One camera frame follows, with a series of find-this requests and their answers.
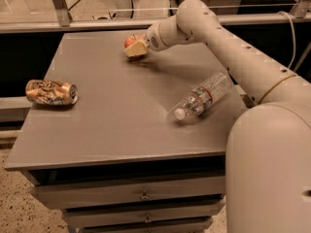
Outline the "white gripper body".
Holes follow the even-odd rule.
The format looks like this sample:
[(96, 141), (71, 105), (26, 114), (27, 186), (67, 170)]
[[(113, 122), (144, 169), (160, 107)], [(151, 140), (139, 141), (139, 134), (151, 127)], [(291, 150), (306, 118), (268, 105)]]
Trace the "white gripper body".
[(155, 23), (150, 26), (146, 33), (146, 41), (149, 48), (154, 51), (167, 50), (168, 47), (164, 44), (159, 33), (160, 23)]

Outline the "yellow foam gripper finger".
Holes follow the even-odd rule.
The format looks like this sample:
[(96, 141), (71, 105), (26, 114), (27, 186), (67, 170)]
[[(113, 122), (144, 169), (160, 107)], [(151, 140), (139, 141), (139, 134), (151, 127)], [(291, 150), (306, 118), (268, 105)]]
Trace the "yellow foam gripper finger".
[(124, 53), (127, 57), (137, 57), (148, 53), (148, 45), (142, 40), (142, 44), (133, 48), (124, 48)]

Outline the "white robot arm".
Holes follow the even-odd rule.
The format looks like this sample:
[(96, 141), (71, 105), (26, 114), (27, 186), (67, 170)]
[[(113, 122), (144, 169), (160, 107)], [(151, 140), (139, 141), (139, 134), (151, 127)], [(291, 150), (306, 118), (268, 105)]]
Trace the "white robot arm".
[(206, 45), (255, 103), (227, 140), (227, 233), (311, 233), (311, 83), (223, 28), (199, 0), (124, 48), (139, 56), (192, 42)]

